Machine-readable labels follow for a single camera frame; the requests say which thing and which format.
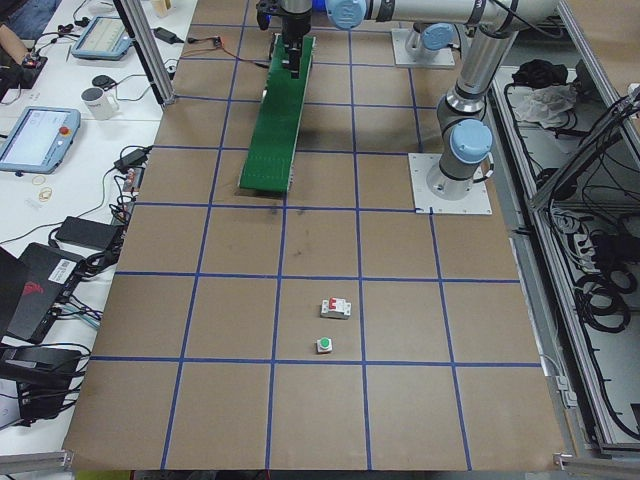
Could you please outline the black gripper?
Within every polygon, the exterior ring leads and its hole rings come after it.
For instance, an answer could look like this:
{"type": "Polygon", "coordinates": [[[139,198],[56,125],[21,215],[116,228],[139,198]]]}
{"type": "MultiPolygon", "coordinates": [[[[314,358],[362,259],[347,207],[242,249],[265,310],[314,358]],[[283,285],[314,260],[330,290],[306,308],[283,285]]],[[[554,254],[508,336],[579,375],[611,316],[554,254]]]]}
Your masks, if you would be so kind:
{"type": "Polygon", "coordinates": [[[300,62],[304,36],[311,29],[310,19],[283,19],[282,36],[286,53],[286,69],[292,79],[300,76],[300,62]]]}

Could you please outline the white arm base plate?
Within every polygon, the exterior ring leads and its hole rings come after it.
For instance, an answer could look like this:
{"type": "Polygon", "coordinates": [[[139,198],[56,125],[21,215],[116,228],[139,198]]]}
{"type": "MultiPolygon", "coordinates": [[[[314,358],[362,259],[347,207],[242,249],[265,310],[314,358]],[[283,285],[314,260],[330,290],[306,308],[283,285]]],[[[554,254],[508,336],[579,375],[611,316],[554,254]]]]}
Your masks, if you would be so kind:
{"type": "Polygon", "coordinates": [[[405,68],[453,69],[455,60],[450,44],[455,30],[452,24],[432,24],[423,30],[391,30],[395,65],[405,68]]]}
{"type": "Polygon", "coordinates": [[[492,208],[484,178],[484,164],[479,164],[468,180],[452,180],[440,170],[441,154],[409,153],[414,210],[418,214],[491,215],[492,208]]]}

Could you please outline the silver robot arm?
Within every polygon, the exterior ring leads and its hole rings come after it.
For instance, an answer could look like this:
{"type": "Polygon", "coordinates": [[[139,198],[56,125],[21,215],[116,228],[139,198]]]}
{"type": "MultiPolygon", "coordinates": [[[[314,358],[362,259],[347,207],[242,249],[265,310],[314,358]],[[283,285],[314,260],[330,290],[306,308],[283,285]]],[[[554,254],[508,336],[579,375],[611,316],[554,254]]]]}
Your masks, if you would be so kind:
{"type": "MultiPolygon", "coordinates": [[[[329,20],[349,30],[363,21],[422,20],[467,23],[473,1],[325,1],[329,20]]],[[[268,17],[280,17],[285,51],[290,57],[302,53],[304,37],[311,29],[312,1],[258,1],[257,20],[262,30],[268,17]]]]}
{"type": "Polygon", "coordinates": [[[556,1],[327,1],[333,25],[351,30],[364,21],[412,21],[462,24],[476,29],[453,87],[438,107],[444,148],[450,152],[453,121],[477,118],[486,92],[518,32],[551,16],[556,1]]]}

